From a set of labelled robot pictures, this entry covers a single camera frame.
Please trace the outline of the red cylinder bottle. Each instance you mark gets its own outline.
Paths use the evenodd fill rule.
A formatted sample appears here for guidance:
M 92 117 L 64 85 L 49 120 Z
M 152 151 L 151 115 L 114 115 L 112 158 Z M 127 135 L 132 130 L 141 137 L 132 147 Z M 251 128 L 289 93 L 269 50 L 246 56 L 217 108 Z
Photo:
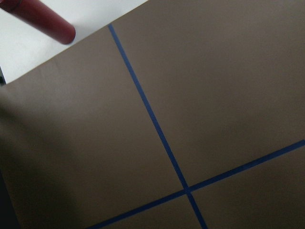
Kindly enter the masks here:
M 75 27 L 39 0 L 2 0 L 0 8 L 61 44 L 75 39 Z

